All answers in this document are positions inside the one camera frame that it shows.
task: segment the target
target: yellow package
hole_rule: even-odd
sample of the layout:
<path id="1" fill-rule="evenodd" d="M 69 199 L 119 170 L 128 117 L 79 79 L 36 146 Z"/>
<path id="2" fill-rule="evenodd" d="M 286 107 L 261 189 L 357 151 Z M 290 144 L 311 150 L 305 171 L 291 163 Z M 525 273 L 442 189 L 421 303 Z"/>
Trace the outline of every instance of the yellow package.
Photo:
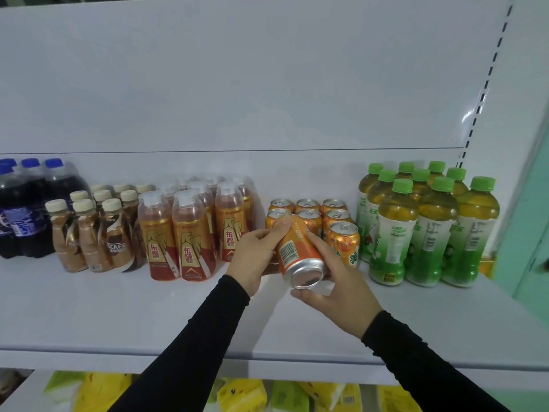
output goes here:
<path id="1" fill-rule="evenodd" d="M 221 412 L 263 412 L 267 392 L 260 379 L 227 379 L 217 392 Z"/>
<path id="2" fill-rule="evenodd" d="M 309 412 L 309 395 L 295 382 L 275 380 L 271 396 L 271 412 Z"/>
<path id="3" fill-rule="evenodd" d="M 106 412 L 132 383 L 132 375 L 88 373 L 76 395 L 72 412 Z"/>
<path id="4" fill-rule="evenodd" d="M 315 402 L 315 412 L 328 412 L 328 409 Z M 360 386 L 347 383 L 332 412 L 362 412 Z"/>
<path id="5" fill-rule="evenodd" d="M 380 412 L 421 412 L 412 395 L 402 386 L 377 386 Z"/>
<path id="6" fill-rule="evenodd" d="M 299 387 L 316 403 L 332 410 L 345 388 L 345 383 L 298 382 Z"/>

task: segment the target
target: hand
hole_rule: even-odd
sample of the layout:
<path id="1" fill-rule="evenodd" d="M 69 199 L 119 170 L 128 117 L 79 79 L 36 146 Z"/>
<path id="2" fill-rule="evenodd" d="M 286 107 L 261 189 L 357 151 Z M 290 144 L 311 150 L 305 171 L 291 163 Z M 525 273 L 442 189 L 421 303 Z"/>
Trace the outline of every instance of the hand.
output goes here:
<path id="1" fill-rule="evenodd" d="M 280 220 L 273 229 L 257 229 L 243 235 L 227 269 L 247 294 L 252 297 L 259 289 L 261 275 L 269 265 L 275 247 L 290 230 L 290 220 Z"/>
<path id="2" fill-rule="evenodd" d="M 335 286 L 330 296 L 298 289 L 292 289 L 291 295 L 322 312 L 343 331 L 362 338 L 383 308 L 359 270 L 345 266 L 334 249 L 322 239 L 311 233 L 307 235 L 332 272 Z"/>

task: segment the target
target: person's left hand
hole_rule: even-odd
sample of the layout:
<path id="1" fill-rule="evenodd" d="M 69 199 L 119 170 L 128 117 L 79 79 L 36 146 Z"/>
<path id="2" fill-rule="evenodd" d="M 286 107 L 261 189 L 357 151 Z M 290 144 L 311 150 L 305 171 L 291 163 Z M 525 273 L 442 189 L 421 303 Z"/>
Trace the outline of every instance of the person's left hand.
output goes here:
<path id="1" fill-rule="evenodd" d="M 240 238 L 226 274 L 232 276 L 250 297 L 259 289 L 261 275 L 291 225 L 289 220 L 280 220 L 273 229 L 257 229 Z"/>

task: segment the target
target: green tea bottle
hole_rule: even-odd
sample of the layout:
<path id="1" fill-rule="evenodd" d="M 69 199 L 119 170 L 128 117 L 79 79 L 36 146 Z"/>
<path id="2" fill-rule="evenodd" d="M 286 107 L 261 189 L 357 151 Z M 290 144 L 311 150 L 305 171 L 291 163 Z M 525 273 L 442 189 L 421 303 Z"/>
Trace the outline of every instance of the green tea bottle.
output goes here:
<path id="1" fill-rule="evenodd" d="M 429 172 L 431 172 L 431 174 L 429 175 L 427 185 L 432 186 L 435 178 L 444 176 L 443 172 L 445 167 L 446 164 L 444 162 L 441 162 L 440 160 L 431 160 L 429 162 Z"/>
<path id="2" fill-rule="evenodd" d="M 381 169 L 378 181 L 370 188 L 366 196 L 366 216 L 360 220 L 362 228 L 359 226 L 360 258 L 365 262 L 370 261 L 370 256 L 374 250 L 378 230 L 377 212 L 379 204 L 383 201 L 383 198 L 391 193 L 394 180 L 394 170 Z"/>
<path id="3" fill-rule="evenodd" d="M 475 176 L 471 190 L 457 197 L 459 214 L 452 226 L 444 252 L 443 281 L 467 288 L 478 276 L 480 259 L 500 214 L 498 200 L 491 194 L 496 180 Z"/>
<path id="4" fill-rule="evenodd" d="M 399 172 L 396 174 L 397 179 L 411 179 L 414 164 L 413 162 L 399 163 Z"/>
<path id="5" fill-rule="evenodd" d="M 412 186 L 410 179 L 395 179 L 393 193 L 379 205 L 379 232 L 370 260 L 370 277 L 379 284 L 394 286 L 404 279 L 404 259 L 418 216 Z"/>
<path id="6" fill-rule="evenodd" d="M 419 201 L 419 216 L 404 261 L 405 277 L 413 284 L 430 287 L 439 283 L 449 231 L 457 220 L 453 183 L 447 177 L 435 178 L 432 193 Z"/>
<path id="7" fill-rule="evenodd" d="M 412 172 L 413 187 L 410 196 L 415 202 L 431 193 L 431 187 L 427 185 L 431 172 L 428 169 L 414 169 Z"/>
<path id="8" fill-rule="evenodd" d="M 379 171 L 383 169 L 381 163 L 370 163 L 368 166 L 368 174 L 362 178 L 359 183 L 359 202 L 356 205 L 356 226 L 361 230 L 366 222 L 366 194 L 370 188 L 378 181 Z"/>
<path id="9" fill-rule="evenodd" d="M 452 191 L 452 195 L 456 198 L 459 197 L 461 194 L 464 194 L 467 191 L 469 191 L 469 188 L 467 188 L 467 185 L 463 183 L 463 179 L 465 179 L 466 173 L 467 171 L 460 167 L 450 167 L 446 172 L 446 176 L 448 178 L 452 178 L 456 181 L 453 184 L 453 191 Z"/>

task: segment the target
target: person's right hand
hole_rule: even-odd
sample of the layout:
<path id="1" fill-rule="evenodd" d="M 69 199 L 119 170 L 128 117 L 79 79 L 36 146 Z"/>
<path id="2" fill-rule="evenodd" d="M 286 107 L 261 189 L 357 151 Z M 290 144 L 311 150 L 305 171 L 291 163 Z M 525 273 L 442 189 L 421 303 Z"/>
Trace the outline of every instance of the person's right hand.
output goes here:
<path id="1" fill-rule="evenodd" d="M 292 289 L 290 294 L 319 310 L 343 331 L 361 339 L 383 308 L 359 270 L 348 268 L 334 249 L 318 236 L 307 233 L 332 272 L 335 286 L 330 296 L 309 290 Z"/>

